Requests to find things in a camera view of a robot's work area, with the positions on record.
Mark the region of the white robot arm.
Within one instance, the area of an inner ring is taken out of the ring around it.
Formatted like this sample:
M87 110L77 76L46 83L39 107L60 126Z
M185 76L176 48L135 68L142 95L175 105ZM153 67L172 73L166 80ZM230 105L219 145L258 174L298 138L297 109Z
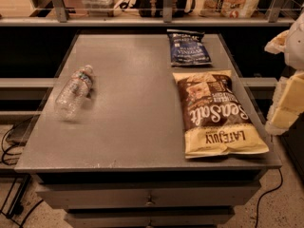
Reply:
M264 50L283 52L285 64L294 69L292 76L281 76L277 82L265 124L269 134L282 135L304 112L304 14L268 42Z

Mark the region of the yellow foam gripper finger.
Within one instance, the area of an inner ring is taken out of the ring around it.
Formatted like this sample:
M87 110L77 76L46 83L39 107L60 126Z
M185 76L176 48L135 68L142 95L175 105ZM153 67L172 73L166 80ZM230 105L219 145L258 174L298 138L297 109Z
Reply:
M265 129L271 135L282 135L303 112L304 71L297 71L290 78L281 77L277 82Z

